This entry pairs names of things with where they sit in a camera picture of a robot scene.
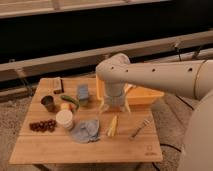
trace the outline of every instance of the dark cup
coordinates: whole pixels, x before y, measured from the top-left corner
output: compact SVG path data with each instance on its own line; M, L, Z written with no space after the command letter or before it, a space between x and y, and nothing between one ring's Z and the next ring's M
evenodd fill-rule
M52 96L45 96L41 99L41 104L45 106L48 112L54 112L55 110L55 103Z

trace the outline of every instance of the wooden table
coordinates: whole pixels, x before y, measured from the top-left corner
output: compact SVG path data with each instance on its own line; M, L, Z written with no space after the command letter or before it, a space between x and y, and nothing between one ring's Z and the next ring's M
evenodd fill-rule
M67 95L76 97L78 84L89 86L90 103L88 108L81 108L75 114L75 123L91 118L100 120L100 141L79 144L73 141L69 132L57 126L53 133L33 132L29 123L55 119L55 113L49 113L40 104L45 95L54 96L59 108L60 95L53 94L53 79L40 80L32 99L25 121L22 125L10 164L65 164L65 163L107 163L107 162L158 162L162 161L162 152L154 122L151 122L131 141L129 136L144 118L152 115L148 106L131 107L132 114L115 111L98 114L100 102L96 98L94 78L65 78L64 90ZM106 130L115 114L118 114L117 134L113 138L106 136Z

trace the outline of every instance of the robotic arm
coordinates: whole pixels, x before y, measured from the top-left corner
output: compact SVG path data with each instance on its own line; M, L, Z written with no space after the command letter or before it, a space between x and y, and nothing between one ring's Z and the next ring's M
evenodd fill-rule
M125 106L125 83L201 100L186 131L179 171L213 170L213 61L130 64L125 54L101 62L104 103Z

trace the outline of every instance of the yellow tray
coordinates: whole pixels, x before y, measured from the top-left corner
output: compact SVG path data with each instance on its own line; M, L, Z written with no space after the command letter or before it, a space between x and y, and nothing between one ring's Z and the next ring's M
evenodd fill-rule
M98 100L103 99L104 90L104 82L96 75L96 91ZM129 105L151 105L155 100L162 96L164 96L164 92L144 87L136 87L129 91L127 94L127 100Z

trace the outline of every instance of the floor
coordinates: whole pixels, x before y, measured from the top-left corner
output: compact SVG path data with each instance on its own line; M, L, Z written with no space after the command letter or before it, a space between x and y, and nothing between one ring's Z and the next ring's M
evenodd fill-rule
M193 107L196 101L184 98ZM8 161L15 144L21 124L27 112L31 97L13 99L0 103L0 171L37 171L31 165L9 165ZM186 106L176 96L166 94L152 105L152 111L161 143L181 147L192 109ZM179 153L168 147L162 147L164 160L157 163L161 171L175 171L178 167ZM133 164L73 164L47 165L54 171L154 171L151 163L143 163L137 167Z

